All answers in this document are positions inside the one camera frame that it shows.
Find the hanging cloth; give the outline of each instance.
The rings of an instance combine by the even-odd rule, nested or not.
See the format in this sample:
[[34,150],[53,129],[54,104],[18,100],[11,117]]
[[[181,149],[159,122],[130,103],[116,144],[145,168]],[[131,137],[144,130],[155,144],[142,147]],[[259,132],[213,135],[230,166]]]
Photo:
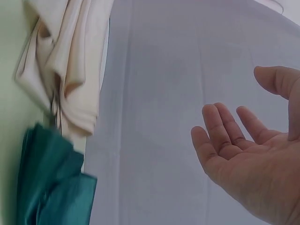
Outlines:
[[55,116],[63,136],[91,135],[98,116],[113,0],[27,3],[39,20],[15,78]]

